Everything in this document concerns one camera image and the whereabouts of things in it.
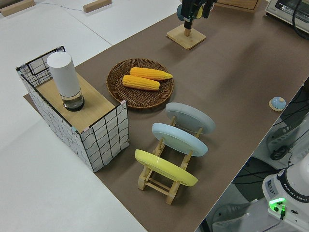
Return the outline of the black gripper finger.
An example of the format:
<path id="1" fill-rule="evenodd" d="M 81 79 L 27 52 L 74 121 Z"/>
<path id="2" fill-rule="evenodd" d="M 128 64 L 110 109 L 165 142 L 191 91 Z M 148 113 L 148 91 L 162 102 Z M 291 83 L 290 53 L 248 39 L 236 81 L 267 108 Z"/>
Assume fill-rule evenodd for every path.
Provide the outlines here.
<path id="1" fill-rule="evenodd" d="M 191 29 L 193 20 L 199 11 L 200 5 L 199 0 L 183 0 L 181 15 L 184 17 L 184 27 Z"/>
<path id="2" fill-rule="evenodd" d="M 208 18 L 210 15 L 210 11 L 213 8 L 214 5 L 214 0 L 206 0 L 204 7 L 203 7 L 203 12 L 202 12 L 202 17 L 203 18 Z"/>

